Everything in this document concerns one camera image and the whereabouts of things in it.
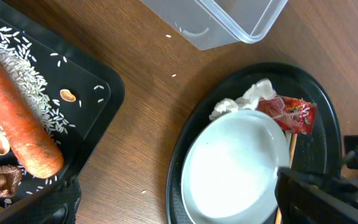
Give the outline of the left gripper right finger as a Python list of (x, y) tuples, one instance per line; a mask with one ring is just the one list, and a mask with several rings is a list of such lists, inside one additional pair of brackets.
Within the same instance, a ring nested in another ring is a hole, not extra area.
[(358, 180), (285, 167), (277, 176), (283, 223), (358, 223)]

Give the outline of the rice and nuts pile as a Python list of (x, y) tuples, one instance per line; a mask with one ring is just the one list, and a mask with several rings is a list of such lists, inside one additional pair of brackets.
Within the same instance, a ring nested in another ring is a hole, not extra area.
[[(0, 64), (20, 91), (23, 99), (34, 112), (41, 126), (70, 162), (86, 156), (90, 150), (83, 142), (75, 139), (78, 126), (69, 122), (60, 110), (60, 101), (51, 99), (46, 93), (47, 79), (34, 67), (36, 58), (31, 54), (32, 43), (20, 32), (10, 27), (0, 27)], [(12, 150), (7, 134), (0, 125), (0, 158)]]

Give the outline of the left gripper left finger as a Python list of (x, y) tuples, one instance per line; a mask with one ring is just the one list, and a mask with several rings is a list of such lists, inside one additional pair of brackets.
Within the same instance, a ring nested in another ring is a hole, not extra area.
[(4, 208), (0, 223), (74, 223), (80, 202), (80, 184), (73, 175)]

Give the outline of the wooden chopstick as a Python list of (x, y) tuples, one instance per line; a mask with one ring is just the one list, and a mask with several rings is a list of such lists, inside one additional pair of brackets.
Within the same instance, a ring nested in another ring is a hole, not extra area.
[[(297, 140), (297, 134), (292, 134), (288, 131), (285, 132), (285, 136), (287, 139), (287, 142), (289, 143), (289, 150), (290, 150), (290, 167), (292, 167), (293, 164), (293, 156), (295, 153), (296, 148), (296, 140)], [(277, 209), (276, 218), (275, 218), (275, 224), (281, 224), (282, 223), (282, 214), (280, 209)]]

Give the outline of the white tissue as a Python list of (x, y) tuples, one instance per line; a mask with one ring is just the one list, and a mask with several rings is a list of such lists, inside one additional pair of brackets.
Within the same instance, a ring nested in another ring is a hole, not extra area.
[(277, 93), (269, 79), (259, 80), (236, 100), (225, 98), (218, 102), (209, 115), (209, 120), (213, 121), (224, 114), (235, 113), (240, 110), (256, 110), (260, 100), (271, 100), (276, 95)]

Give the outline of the red snack wrapper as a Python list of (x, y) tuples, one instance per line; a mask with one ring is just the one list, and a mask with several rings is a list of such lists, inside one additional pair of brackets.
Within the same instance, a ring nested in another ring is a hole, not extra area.
[(261, 99), (257, 107), (284, 130), (292, 134), (311, 134), (317, 112), (316, 103), (277, 95), (271, 100)]

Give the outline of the orange carrot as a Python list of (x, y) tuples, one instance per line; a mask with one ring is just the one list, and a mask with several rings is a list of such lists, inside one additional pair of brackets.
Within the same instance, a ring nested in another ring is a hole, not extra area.
[(1, 64), (0, 125), (14, 155), (27, 172), (46, 179), (63, 168), (61, 150), (44, 130)]

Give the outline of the grey plate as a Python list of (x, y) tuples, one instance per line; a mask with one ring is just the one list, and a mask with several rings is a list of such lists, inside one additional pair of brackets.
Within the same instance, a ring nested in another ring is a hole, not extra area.
[(181, 197), (193, 223), (263, 223), (277, 208), (279, 167), (290, 165), (281, 127), (252, 110), (214, 120), (183, 165)]

